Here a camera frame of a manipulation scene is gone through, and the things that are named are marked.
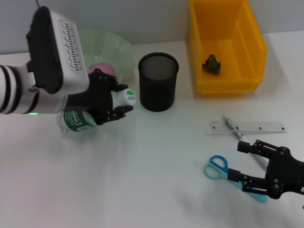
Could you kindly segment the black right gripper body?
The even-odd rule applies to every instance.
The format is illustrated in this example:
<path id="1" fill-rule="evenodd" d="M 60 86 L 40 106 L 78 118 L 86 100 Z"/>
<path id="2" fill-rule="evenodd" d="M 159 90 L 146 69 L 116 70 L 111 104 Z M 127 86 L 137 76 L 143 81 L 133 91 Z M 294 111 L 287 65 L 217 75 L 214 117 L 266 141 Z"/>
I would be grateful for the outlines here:
<path id="1" fill-rule="evenodd" d="M 269 158 L 265 180 L 267 195 L 279 199 L 286 192 L 304 194 L 304 163 L 295 159 L 288 148 L 278 148 Z"/>

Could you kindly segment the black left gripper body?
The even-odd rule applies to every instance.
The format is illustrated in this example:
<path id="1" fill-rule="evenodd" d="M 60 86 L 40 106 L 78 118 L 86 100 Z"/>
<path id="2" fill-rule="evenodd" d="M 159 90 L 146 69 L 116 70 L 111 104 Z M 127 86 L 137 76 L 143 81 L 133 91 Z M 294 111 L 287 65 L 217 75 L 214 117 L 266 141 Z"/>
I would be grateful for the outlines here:
<path id="1" fill-rule="evenodd" d="M 88 112 L 92 116 L 97 111 L 113 110 L 112 94 L 104 92 L 104 72 L 94 70 L 88 76 L 88 89 L 82 93 L 69 95 L 67 110 Z"/>

